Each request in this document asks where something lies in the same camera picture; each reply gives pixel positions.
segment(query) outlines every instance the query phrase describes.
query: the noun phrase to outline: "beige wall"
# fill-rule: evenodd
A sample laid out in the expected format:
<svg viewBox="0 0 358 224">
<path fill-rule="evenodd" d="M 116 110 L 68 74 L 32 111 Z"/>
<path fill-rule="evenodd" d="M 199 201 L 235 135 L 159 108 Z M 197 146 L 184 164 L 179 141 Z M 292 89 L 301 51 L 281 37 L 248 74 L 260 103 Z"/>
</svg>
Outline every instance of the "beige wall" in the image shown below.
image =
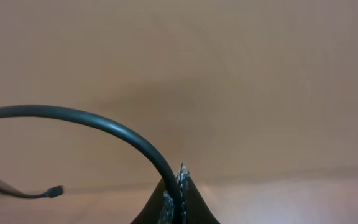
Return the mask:
<svg viewBox="0 0 358 224">
<path fill-rule="evenodd" d="M 358 170 L 358 1 L 0 1 L 0 106 L 68 106 L 143 134 L 195 179 Z M 154 184 L 131 147 L 0 120 L 20 190 Z"/>
</svg>

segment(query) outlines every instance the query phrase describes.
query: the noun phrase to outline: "cable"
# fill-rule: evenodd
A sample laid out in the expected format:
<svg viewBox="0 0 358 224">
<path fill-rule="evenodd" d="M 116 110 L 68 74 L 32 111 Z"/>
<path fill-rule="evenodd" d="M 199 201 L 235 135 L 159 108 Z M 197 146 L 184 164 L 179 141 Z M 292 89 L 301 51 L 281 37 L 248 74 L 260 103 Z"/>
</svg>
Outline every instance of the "cable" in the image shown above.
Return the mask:
<svg viewBox="0 0 358 224">
<path fill-rule="evenodd" d="M 38 199 L 38 198 L 45 198 L 45 197 L 54 198 L 63 194 L 63 187 L 62 186 L 51 187 L 46 192 L 37 195 L 29 195 L 20 192 L 13 192 L 10 190 L 5 190 L 0 187 L 0 193 L 10 195 L 13 197 L 25 198 L 25 199 Z"/>
<path fill-rule="evenodd" d="M 178 214 L 177 212 L 180 211 L 180 190 L 170 166 L 151 143 L 124 125 L 93 113 L 60 106 L 17 105 L 0 107 L 0 118 L 11 117 L 40 117 L 69 121 L 105 131 L 128 142 L 148 158 L 158 170 L 175 204 L 175 213 Z"/>
</svg>

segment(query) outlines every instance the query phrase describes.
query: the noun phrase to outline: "wall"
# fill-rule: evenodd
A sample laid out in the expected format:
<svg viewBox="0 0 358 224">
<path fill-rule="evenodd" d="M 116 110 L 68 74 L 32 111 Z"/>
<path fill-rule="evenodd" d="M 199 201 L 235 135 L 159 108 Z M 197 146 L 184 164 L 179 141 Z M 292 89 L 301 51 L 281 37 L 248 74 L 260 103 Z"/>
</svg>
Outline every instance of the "wall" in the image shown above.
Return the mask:
<svg viewBox="0 0 358 224">
<path fill-rule="evenodd" d="M 116 119 L 196 180 L 358 170 L 358 1 L 0 1 L 0 106 Z M 0 120 L 23 191 L 154 185 L 140 153 L 75 124 Z"/>
</svg>

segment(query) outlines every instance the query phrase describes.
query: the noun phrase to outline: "blurry background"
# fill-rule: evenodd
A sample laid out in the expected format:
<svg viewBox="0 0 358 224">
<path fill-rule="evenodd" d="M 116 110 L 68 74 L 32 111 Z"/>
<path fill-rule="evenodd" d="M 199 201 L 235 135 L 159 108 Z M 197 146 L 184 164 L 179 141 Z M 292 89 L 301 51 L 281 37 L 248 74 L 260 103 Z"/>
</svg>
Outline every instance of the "blurry background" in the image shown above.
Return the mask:
<svg viewBox="0 0 358 224">
<path fill-rule="evenodd" d="M 18 104 L 115 119 L 200 184 L 358 176 L 358 1 L 0 1 L 0 106 Z M 19 190 L 159 178 L 101 131 L 0 119 Z"/>
</svg>

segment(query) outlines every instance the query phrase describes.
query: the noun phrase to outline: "cable tip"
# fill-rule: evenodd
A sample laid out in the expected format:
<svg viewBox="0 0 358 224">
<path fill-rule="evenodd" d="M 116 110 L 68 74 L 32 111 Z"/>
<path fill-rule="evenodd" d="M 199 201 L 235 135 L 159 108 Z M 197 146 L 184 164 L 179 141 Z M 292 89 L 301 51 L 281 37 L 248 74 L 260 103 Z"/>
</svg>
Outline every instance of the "cable tip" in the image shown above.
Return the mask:
<svg viewBox="0 0 358 224">
<path fill-rule="evenodd" d="M 47 190 L 46 196 L 54 198 L 63 194 L 63 186 L 51 187 Z"/>
</svg>

